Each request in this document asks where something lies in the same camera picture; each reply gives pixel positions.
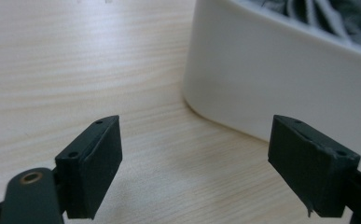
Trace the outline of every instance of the screw hole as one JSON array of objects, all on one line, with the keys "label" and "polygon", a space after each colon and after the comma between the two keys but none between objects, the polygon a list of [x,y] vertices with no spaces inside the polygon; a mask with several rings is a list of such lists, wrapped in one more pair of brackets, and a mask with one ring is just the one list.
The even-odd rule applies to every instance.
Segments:
[{"label": "screw hole", "polygon": [[342,152],[342,151],[339,151],[339,150],[337,150],[335,152],[337,152],[337,154],[340,155],[340,156],[346,156],[346,152]]},{"label": "screw hole", "polygon": [[42,176],[43,176],[43,174],[41,174],[40,172],[31,172],[27,175],[24,175],[21,178],[21,184],[23,184],[23,185],[32,184],[32,183],[36,182],[37,180],[41,179]]},{"label": "screw hole", "polygon": [[71,152],[71,153],[69,153],[69,155],[67,155],[68,157],[70,157],[70,158],[74,158],[74,157],[76,157],[78,155],[78,152]]}]

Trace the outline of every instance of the wooden table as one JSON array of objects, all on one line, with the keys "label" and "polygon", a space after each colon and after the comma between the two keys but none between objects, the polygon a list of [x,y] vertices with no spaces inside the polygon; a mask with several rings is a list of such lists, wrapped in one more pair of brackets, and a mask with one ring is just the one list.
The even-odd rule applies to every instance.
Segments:
[{"label": "wooden table", "polygon": [[195,1],[0,1],[0,201],[93,121],[120,115],[124,159],[93,222],[348,223],[307,210],[268,143],[194,113],[182,75]]}]

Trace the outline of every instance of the table surface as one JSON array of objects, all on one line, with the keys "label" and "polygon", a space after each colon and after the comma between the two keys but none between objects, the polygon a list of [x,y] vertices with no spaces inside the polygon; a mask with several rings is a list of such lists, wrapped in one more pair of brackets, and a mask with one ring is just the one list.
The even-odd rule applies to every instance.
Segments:
[{"label": "table surface", "polygon": [[123,162],[94,221],[348,223],[307,210],[268,143],[182,97],[195,1],[0,1],[0,201],[7,181],[120,115]]}]

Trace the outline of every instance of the white plastic box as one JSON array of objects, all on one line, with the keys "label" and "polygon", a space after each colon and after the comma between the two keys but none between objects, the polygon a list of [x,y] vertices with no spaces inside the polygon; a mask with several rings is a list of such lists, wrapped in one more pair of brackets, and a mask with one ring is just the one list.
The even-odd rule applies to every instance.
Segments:
[{"label": "white plastic box", "polygon": [[255,137],[269,140],[279,114],[361,155],[361,47],[252,3],[197,1],[184,96]]}]

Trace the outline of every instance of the wood grain surface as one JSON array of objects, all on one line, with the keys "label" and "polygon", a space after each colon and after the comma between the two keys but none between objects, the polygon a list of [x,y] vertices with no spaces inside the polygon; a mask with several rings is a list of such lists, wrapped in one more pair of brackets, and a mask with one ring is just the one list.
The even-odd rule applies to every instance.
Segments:
[{"label": "wood grain surface", "polygon": [[307,210],[268,143],[195,114],[182,76],[195,1],[0,1],[0,201],[9,179],[120,115],[124,159],[95,220],[348,223]]}]

